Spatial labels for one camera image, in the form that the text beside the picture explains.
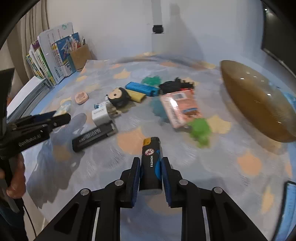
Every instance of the green toy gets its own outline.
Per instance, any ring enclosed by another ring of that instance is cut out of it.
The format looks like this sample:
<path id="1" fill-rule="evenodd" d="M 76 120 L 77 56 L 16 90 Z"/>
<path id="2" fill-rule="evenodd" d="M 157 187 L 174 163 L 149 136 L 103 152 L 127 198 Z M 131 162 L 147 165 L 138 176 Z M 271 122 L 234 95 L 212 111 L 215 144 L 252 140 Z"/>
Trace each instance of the green toy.
<path id="1" fill-rule="evenodd" d="M 158 87 L 161 84 L 161 78 L 159 76 L 146 77 L 142 80 L 142 84 Z"/>
<path id="2" fill-rule="evenodd" d="M 190 136 L 198 141 L 198 147 L 208 147 L 210 145 L 209 135 L 211 134 L 211 128 L 209 127 L 205 118 L 194 119 L 189 122 L 191 126 Z"/>

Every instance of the wooden bowl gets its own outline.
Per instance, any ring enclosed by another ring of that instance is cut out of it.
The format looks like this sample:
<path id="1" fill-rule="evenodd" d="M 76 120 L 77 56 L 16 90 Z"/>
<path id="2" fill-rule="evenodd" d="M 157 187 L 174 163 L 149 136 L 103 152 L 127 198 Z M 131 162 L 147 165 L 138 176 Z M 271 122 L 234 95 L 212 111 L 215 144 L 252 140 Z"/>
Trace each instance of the wooden bowl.
<path id="1" fill-rule="evenodd" d="M 235 61 L 221 61 L 221 72 L 232 100 L 259 131 L 275 141 L 296 141 L 296 113 L 275 85 Z"/>

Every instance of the barcode label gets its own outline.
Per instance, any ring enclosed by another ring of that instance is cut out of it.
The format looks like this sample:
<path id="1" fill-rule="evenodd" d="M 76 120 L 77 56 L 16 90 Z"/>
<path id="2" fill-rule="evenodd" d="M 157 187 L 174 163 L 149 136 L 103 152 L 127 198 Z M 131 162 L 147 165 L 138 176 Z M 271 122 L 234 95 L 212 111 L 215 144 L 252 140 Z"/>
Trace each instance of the barcode label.
<path id="1" fill-rule="evenodd" d="M 174 94 L 173 98 L 174 100 L 185 99 L 186 95 L 184 93 L 178 93 L 178 94 Z"/>

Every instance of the black wire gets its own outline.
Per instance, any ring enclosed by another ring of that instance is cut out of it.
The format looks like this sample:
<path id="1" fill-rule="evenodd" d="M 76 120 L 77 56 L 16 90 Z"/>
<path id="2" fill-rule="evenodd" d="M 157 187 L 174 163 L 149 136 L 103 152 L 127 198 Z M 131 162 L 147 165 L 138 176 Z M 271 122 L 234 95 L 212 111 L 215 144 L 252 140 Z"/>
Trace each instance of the black wire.
<path id="1" fill-rule="evenodd" d="M 26 213 L 27 213 L 27 215 L 28 215 L 28 217 L 29 217 L 29 219 L 30 219 L 30 222 L 31 222 L 32 228 L 33 228 L 33 230 L 34 230 L 35 238 L 37 238 L 37 235 L 36 235 L 36 231 L 35 231 L 35 228 L 34 228 L 33 222 L 32 222 L 32 220 L 31 220 L 31 217 L 30 217 L 29 213 L 28 213 L 28 210 L 26 209 L 25 204 L 24 204 L 24 208 L 25 208 Z"/>

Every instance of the patterned tablecloth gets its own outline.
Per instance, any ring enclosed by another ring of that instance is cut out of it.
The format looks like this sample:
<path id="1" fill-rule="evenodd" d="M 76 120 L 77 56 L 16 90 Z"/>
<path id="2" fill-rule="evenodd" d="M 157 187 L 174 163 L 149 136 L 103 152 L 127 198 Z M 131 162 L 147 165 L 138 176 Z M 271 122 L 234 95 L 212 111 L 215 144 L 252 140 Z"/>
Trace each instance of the patterned tablecloth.
<path id="1" fill-rule="evenodd" d="M 115 119 L 118 134 L 80 153 L 71 140 L 95 125 L 94 104 L 116 87 L 145 77 L 162 83 L 176 77 L 194 81 L 195 97 L 212 130 L 210 147 L 200 149 L 187 132 L 176 131 L 161 116 L 159 97 L 131 102 Z M 89 100 L 75 103 L 86 91 Z M 44 112 L 72 100 L 71 122 L 53 131 L 51 138 L 24 152 L 27 190 L 50 221 L 81 189 L 96 190 L 118 179 L 141 156 L 142 140 L 158 136 L 163 156 L 183 178 L 198 187 L 222 187 L 271 239 L 280 214 L 284 182 L 294 180 L 293 143 L 279 143 L 261 134 L 240 113 L 225 90 L 218 67 L 185 58 L 150 56 L 119 61 L 88 61 L 78 78 L 61 89 Z M 164 192 L 138 195 L 133 209 L 121 211 L 122 240 L 180 240 L 181 209 L 170 209 Z"/>

